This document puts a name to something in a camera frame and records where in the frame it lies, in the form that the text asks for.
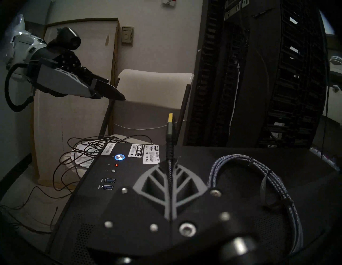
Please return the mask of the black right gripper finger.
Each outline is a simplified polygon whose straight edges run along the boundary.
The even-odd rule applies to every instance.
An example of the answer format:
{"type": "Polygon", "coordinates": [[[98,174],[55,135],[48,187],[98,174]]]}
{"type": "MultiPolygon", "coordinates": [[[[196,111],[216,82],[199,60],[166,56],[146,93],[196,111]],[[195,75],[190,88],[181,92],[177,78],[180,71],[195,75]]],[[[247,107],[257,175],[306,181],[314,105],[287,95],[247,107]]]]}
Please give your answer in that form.
{"type": "Polygon", "coordinates": [[[177,241],[257,241],[253,224],[238,207],[238,200],[218,188],[208,188],[186,167],[173,169],[171,195],[172,235],[177,241]]]}
{"type": "Polygon", "coordinates": [[[154,165],[134,183],[119,187],[91,233],[89,250],[162,250],[169,245],[167,176],[154,165]]]}

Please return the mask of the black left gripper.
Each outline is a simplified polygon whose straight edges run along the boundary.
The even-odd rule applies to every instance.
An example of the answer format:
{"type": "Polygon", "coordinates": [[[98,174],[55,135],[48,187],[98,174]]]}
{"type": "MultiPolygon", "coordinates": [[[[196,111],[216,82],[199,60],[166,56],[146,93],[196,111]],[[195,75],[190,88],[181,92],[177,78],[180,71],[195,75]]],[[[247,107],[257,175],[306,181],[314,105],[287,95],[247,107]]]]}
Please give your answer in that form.
{"type": "Polygon", "coordinates": [[[125,101],[125,96],[109,80],[81,66],[71,50],[37,50],[28,59],[28,80],[44,93],[56,97],[75,95],[125,101]],[[74,72],[79,67],[79,76],[74,72]]]}

